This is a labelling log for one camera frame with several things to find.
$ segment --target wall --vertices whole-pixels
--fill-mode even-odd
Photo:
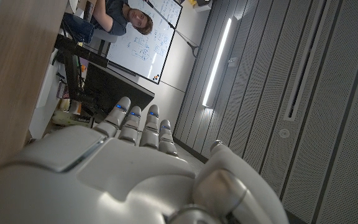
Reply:
[[[200,44],[210,11],[196,12],[188,1],[184,1],[181,5],[183,9],[177,30],[194,43]],[[111,69],[153,92],[155,98],[142,111],[142,116],[146,117],[149,107],[156,104],[160,108],[160,121],[168,119],[173,129],[194,62],[195,58],[190,47],[178,34],[175,34],[159,85],[141,77],[133,77],[118,69],[112,67]],[[140,129],[143,129],[144,123],[145,119],[142,119]]]
[[[224,69],[205,108],[232,15],[229,57],[241,61]],[[207,158],[222,140],[301,223],[358,223],[358,1],[216,1],[201,45],[174,136]]]

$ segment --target box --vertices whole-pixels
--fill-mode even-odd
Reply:
[[[60,126],[81,125],[92,128],[94,117],[81,116],[63,111],[55,111],[52,116],[52,123]]]
[[[200,6],[199,4],[196,4],[193,6],[193,9],[196,12],[202,12],[202,11],[206,11],[206,10],[211,10],[212,9],[212,0],[207,1],[208,4],[204,4],[202,6]]]
[[[194,6],[197,3],[197,0],[189,0],[190,4]]]
[[[70,95],[68,94],[68,87],[66,83],[63,83],[62,81],[59,82],[59,87],[57,89],[56,97],[60,99],[70,99]]]

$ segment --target black object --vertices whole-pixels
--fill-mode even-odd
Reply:
[[[197,0],[198,6],[205,6],[206,4],[209,4],[211,0]]]
[[[69,55],[78,55],[79,57],[98,64],[104,68],[106,68],[109,63],[108,59],[79,46],[74,40],[60,34],[57,35],[55,48]]]
[[[100,45],[99,45],[99,50],[98,50],[98,55],[102,55],[102,51],[103,51],[103,47],[104,47],[104,40],[100,40]]]
[[[183,34],[181,34],[179,31],[177,31],[177,29],[176,29],[163,15],[161,15],[161,13],[160,13],[158,10],[156,10],[156,8],[154,8],[153,4],[152,4],[150,1],[147,1],[147,4],[148,4],[150,7],[152,7],[152,8],[155,10],[155,12],[157,12],[157,13],[168,23],[168,25],[169,25],[177,34],[179,34],[179,36],[180,36],[183,40],[186,41],[186,43],[190,46],[191,51],[193,52],[193,56],[194,56],[194,57],[197,57],[196,54],[195,54],[195,50],[196,50],[196,49],[202,50],[202,48],[201,48],[200,46],[196,45],[195,43],[193,43],[193,44],[195,44],[195,46],[194,46],[194,45],[192,45],[190,42],[188,42],[187,40],[189,40],[189,38],[185,37]]]
[[[84,20],[90,22],[92,18],[92,12],[93,12],[94,5],[90,3],[89,1],[86,2],[85,5],[85,11],[84,11]]]
[[[84,93],[94,98],[95,105],[89,108],[89,112],[97,123],[106,118],[123,96],[129,97],[131,105],[139,106],[142,110],[154,99],[154,93],[151,91],[108,68],[93,63],[88,65]]]

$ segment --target wall light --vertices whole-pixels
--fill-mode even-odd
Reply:
[[[218,71],[218,67],[219,67],[222,55],[227,57],[227,55],[229,53],[228,49],[226,49],[224,51],[224,46],[226,45],[227,37],[229,37],[229,40],[232,40],[232,38],[234,36],[234,31],[232,30],[232,32],[230,32],[230,33],[229,33],[229,31],[231,30],[230,28],[231,28],[232,24],[235,24],[236,22],[237,22],[237,19],[235,17],[233,17],[232,19],[229,19],[227,21],[226,28],[224,29],[223,37],[221,40],[221,45],[219,46],[218,53],[216,54],[215,63],[212,68],[212,72],[209,77],[208,86],[205,91],[203,106],[210,107],[213,105],[213,101],[214,101],[214,98],[216,95],[216,90],[218,89],[218,83],[214,82],[214,79],[217,78],[216,74]],[[221,73],[223,72],[223,66],[220,66],[220,67],[221,67],[221,69],[219,69],[219,73],[218,73],[218,74],[220,74],[219,78],[221,76]]]

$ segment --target person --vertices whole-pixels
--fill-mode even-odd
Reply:
[[[147,35],[153,29],[153,20],[146,13],[129,7],[128,0],[97,0],[91,23],[111,35],[124,35],[127,23],[141,34]]]

